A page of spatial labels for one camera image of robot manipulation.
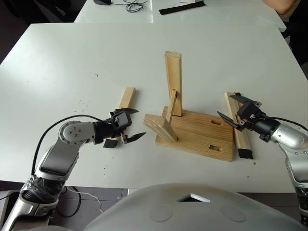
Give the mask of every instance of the plastic wrap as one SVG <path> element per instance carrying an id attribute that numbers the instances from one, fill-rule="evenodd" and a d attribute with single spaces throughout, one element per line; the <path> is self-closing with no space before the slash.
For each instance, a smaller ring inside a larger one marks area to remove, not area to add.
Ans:
<path id="1" fill-rule="evenodd" d="M 21 191 L 25 199 L 35 203 L 53 203 L 64 187 L 65 181 L 47 180 L 35 175 L 30 176 L 22 186 Z"/>
<path id="2" fill-rule="evenodd" d="M 304 210 L 308 210 L 308 189 L 295 187 L 295 192 L 298 198 L 299 206 Z M 308 217 L 301 215 L 301 222 L 303 225 L 308 226 Z"/>

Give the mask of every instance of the person's arm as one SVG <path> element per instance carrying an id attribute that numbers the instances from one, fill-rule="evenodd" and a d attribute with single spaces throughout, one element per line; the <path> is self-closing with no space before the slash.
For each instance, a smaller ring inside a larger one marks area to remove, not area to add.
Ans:
<path id="1" fill-rule="evenodd" d="M 263 0 L 263 1 L 271 8 L 274 8 L 278 12 L 278 14 L 287 13 L 291 9 L 293 4 L 296 2 L 296 0 Z"/>

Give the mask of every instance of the second white table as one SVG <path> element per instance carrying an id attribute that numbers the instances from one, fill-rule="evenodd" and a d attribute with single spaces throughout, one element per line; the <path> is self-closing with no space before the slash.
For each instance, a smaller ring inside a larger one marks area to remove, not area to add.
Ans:
<path id="1" fill-rule="evenodd" d="M 112 0 L 123 4 L 122 0 Z M 76 23 L 188 23 L 225 26 L 274 26 L 286 29 L 274 9 L 262 0 L 204 0 L 205 7 L 161 15 L 160 9 L 185 5 L 179 0 L 149 0 L 144 10 L 128 13 L 125 6 L 98 5 L 87 0 Z"/>

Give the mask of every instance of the wood grain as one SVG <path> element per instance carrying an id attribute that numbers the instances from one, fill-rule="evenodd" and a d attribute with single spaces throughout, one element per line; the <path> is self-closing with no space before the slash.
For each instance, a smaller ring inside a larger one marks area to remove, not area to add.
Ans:
<path id="1" fill-rule="evenodd" d="M 177 142 L 178 138 L 168 121 L 160 115 L 145 114 L 143 123 L 157 133 L 163 140 Z"/>
<path id="2" fill-rule="evenodd" d="M 175 105 L 176 97 L 177 97 L 177 91 L 175 89 L 173 89 L 172 93 L 171 93 L 171 97 L 170 97 L 170 104 L 169 104 L 167 115 L 166 115 L 166 120 L 170 124 L 171 124 L 171 121 L 172 121 L 172 115 L 173 115 L 173 111 L 174 111 L 174 105 Z"/>
<path id="3" fill-rule="evenodd" d="M 239 110 L 239 104 L 236 100 L 229 97 L 230 95 L 235 95 L 234 93 L 226 92 L 224 94 L 225 100 L 227 102 L 227 108 L 229 112 L 229 117 L 233 119 L 235 123 L 239 123 L 240 119 L 237 115 L 237 111 Z M 237 149 L 248 149 L 251 150 L 250 142 L 248 139 L 247 131 L 244 129 L 240 132 L 237 129 L 233 129 L 234 132 L 234 139 L 235 139 L 235 146 Z"/>
<path id="4" fill-rule="evenodd" d="M 166 71 L 168 79 L 169 97 L 171 98 L 172 90 L 177 91 L 175 101 L 174 116 L 182 116 L 182 64 L 181 53 L 166 51 L 165 53 Z"/>
<path id="5" fill-rule="evenodd" d="M 136 92 L 135 88 L 125 88 L 125 91 L 122 95 L 121 102 L 118 108 L 129 108 L 133 102 L 135 92 Z M 108 139 L 119 141 L 121 140 L 121 137 L 108 138 Z"/>
<path id="6" fill-rule="evenodd" d="M 167 110 L 168 107 L 164 107 L 163 117 Z M 170 142 L 156 136 L 157 145 L 219 160 L 233 160 L 232 127 L 220 117 L 183 110 L 182 117 L 173 117 L 171 126 L 178 141 Z"/>

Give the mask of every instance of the computer mouse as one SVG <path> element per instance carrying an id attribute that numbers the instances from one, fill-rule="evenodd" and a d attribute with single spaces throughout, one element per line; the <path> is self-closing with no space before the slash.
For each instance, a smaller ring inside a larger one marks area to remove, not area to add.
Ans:
<path id="1" fill-rule="evenodd" d="M 110 5 L 111 0 L 94 0 L 94 3 L 99 4 L 99 5 Z"/>

